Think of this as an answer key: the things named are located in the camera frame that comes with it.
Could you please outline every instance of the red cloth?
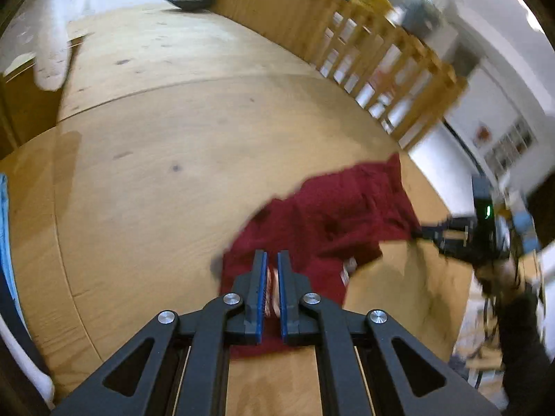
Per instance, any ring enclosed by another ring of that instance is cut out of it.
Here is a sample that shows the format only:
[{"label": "red cloth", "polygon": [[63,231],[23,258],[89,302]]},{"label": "red cloth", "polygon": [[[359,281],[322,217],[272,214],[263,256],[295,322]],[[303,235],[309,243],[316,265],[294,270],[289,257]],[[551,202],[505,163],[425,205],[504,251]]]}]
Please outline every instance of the red cloth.
[{"label": "red cloth", "polygon": [[[293,271],[306,275],[314,292],[343,304],[343,262],[354,258],[358,265],[367,264],[381,256],[379,241],[408,240],[418,228],[402,187],[398,154],[310,178],[285,200],[272,199],[249,221],[224,253],[220,292],[229,292],[235,277],[250,271],[256,249],[268,252],[269,272],[277,268],[278,252],[289,250]],[[232,354],[285,348],[274,314],[264,322],[260,346],[237,347]]]}]

